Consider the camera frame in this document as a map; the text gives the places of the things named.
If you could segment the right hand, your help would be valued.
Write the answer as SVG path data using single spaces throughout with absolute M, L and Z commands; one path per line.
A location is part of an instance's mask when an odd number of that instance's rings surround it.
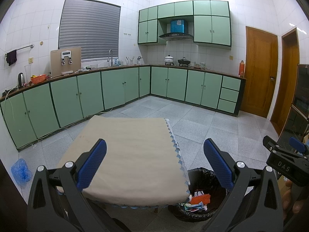
M 305 204 L 305 200 L 297 200 L 296 197 L 292 195 L 293 182 L 291 180 L 287 180 L 285 182 L 286 192 L 282 197 L 282 207 L 283 207 L 283 215 L 286 218 L 288 212 L 292 210 L 293 214 L 298 214 Z

